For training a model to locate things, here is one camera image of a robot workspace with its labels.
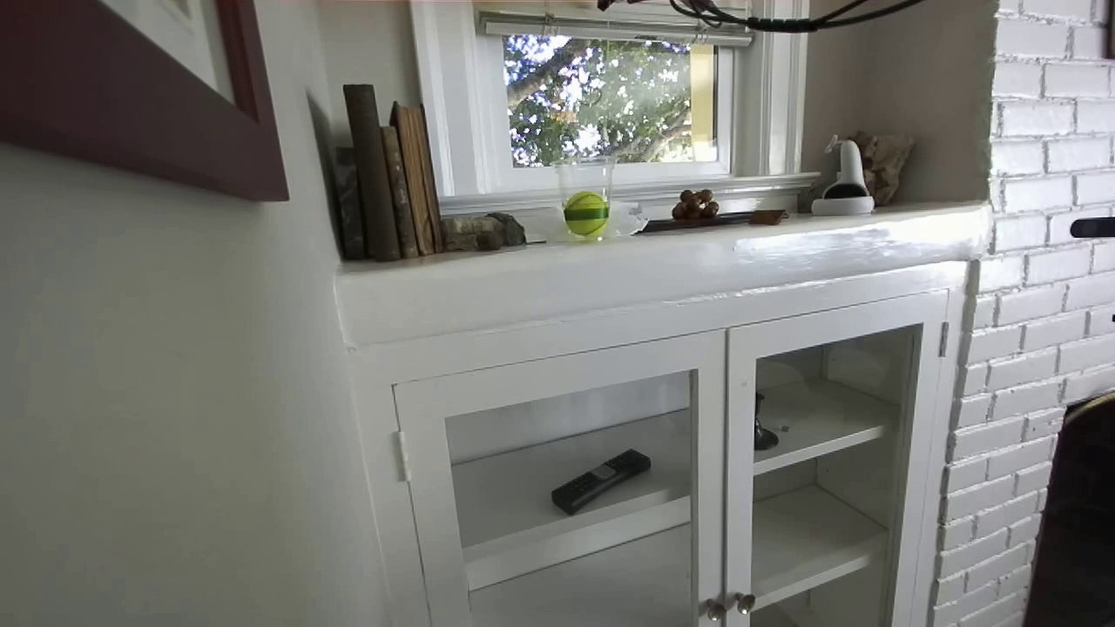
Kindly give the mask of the beige roller window blind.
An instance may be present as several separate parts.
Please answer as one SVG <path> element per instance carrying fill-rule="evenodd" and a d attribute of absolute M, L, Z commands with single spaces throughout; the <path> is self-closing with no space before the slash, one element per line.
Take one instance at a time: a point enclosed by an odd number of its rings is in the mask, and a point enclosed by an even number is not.
<path fill-rule="evenodd" d="M 737 49 L 758 43 L 750 28 L 685 17 L 670 0 L 473 0 L 473 17 L 480 34 L 672 37 Z"/>

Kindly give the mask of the grey rock ornament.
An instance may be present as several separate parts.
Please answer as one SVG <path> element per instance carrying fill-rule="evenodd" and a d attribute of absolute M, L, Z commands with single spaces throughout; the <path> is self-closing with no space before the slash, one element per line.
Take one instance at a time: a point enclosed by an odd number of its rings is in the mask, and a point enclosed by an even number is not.
<path fill-rule="evenodd" d="M 466 212 L 448 215 L 442 238 L 451 251 L 503 251 L 522 247 L 527 227 L 510 212 Z"/>

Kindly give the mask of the tan old book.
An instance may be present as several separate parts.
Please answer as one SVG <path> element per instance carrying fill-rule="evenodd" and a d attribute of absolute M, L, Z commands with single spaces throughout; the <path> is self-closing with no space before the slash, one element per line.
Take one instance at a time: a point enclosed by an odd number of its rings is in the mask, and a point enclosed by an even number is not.
<path fill-rule="evenodd" d="M 429 157 L 427 107 L 395 103 L 392 126 L 399 129 L 420 251 L 441 255 L 442 233 L 441 233 L 441 200 L 437 200 L 437 175 Z"/>

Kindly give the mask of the right glass cabinet door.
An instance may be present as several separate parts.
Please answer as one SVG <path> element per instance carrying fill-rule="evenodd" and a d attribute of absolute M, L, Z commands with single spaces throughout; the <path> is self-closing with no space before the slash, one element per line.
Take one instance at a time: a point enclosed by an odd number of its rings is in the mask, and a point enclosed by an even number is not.
<path fill-rule="evenodd" d="M 926 618 L 945 356 L 945 297 L 730 332 L 726 627 Z M 758 394 L 774 448 L 754 447 Z"/>

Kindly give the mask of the black remote control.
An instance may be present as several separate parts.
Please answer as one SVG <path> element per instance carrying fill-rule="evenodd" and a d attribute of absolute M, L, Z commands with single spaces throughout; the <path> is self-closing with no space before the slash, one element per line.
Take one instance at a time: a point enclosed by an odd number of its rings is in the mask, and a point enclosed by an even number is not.
<path fill-rule="evenodd" d="M 577 514 L 600 496 L 613 492 L 616 485 L 644 474 L 651 459 L 637 448 L 624 448 L 622 456 L 579 474 L 577 482 L 560 485 L 552 492 L 552 500 L 564 513 Z"/>

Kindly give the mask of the green tennis ball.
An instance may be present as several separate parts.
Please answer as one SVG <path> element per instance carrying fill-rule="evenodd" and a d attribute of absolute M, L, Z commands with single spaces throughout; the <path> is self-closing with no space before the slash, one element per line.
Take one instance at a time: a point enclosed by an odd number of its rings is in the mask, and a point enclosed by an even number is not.
<path fill-rule="evenodd" d="M 604 193 L 577 193 L 564 200 L 560 212 L 577 238 L 600 238 L 611 222 L 611 203 Z"/>

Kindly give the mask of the white framed window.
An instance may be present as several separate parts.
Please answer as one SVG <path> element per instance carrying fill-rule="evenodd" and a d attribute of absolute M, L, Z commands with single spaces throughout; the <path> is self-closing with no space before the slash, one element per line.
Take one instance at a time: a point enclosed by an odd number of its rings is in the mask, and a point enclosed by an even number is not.
<path fill-rule="evenodd" d="M 616 193 L 772 195 L 809 179 L 800 34 L 750 28 L 747 49 L 480 34 L 473 0 L 409 3 L 451 203 L 544 195 L 564 150 L 611 157 Z"/>

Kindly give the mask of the white built-in cabinet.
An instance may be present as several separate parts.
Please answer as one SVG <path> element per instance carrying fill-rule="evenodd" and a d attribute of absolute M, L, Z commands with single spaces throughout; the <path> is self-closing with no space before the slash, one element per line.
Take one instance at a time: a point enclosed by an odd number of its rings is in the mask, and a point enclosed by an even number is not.
<path fill-rule="evenodd" d="M 989 212 L 345 270 L 386 627 L 926 627 Z"/>

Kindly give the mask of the glass cabinet door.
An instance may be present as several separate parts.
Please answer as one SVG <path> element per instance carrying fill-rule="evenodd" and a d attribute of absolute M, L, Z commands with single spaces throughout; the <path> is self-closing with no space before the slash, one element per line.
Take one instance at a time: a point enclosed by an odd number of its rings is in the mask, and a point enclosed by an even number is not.
<path fill-rule="evenodd" d="M 433 627 L 697 627 L 723 590 L 726 345 L 596 348 L 404 383 Z"/>
<path fill-rule="evenodd" d="M 730 332 L 726 627 L 926 618 L 945 356 L 945 297 Z M 774 448 L 754 447 L 758 394 Z"/>

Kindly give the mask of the small dark object on shelf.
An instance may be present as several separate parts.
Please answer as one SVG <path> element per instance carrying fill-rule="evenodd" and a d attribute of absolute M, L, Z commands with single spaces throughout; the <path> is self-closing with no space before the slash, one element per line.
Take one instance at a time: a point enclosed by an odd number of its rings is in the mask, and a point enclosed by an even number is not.
<path fill-rule="evenodd" d="M 782 439 L 774 427 L 764 424 L 764 394 L 758 394 L 758 424 L 754 424 L 754 447 L 758 448 L 774 448 Z"/>

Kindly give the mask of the black object on brick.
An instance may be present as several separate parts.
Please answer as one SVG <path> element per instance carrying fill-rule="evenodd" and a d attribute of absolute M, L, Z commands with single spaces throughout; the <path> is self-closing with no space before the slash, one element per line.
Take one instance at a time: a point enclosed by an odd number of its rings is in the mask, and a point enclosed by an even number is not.
<path fill-rule="evenodd" d="M 1115 238 L 1115 215 L 1074 221 L 1070 238 Z"/>

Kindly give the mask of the beige seashell ornament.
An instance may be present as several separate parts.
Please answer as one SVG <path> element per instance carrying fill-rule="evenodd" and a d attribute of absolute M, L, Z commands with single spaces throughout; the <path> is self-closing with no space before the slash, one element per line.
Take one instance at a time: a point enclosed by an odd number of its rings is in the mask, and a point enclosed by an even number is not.
<path fill-rule="evenodd" d="M 858 133 L 858 147 L 865 157 L 867 193 L 880 205 L 890 205 L 901 195 L 913 139 L 894 133 Z"/>

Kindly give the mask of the tall dark brown book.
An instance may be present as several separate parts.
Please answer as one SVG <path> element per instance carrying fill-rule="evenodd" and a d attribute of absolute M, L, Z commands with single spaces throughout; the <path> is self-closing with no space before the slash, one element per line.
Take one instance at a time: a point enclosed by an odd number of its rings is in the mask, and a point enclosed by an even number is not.
<path fill-rule="evenodd" d="M 358 200 L 368 212 L 368 247 L 373 261 L 399 261 L 401 243 L 399 243 L 399 222 L 395 222 L 395 195 L 392 195 L 377 90 L 369 84 L 345 84 L 342 93 L 348 110 Z"/>

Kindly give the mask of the clear drinking glass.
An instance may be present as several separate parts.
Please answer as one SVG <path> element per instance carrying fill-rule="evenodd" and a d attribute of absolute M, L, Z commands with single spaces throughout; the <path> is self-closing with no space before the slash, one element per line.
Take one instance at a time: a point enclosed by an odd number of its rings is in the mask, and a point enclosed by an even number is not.
<path fill-rule="evenodd" d="M 611 203 L 611 188 L 613 188 L 613 161 L 611 157 L 564 150 L 560 161 L 556 162 L 556 169 L 558 169 L 558 209 L 577 193 L 604 193 Z"/>

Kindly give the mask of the dark red framed picture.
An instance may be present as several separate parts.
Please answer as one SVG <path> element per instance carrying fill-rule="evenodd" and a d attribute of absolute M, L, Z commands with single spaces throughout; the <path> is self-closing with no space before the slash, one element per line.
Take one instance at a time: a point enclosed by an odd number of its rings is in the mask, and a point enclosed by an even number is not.
<path fill-rule="evenodd" d="M 207 193 L 282 203 L 255 0 L 217 0 L 222 96 L 103 0 L 0 0 L 0 139 Z"/>

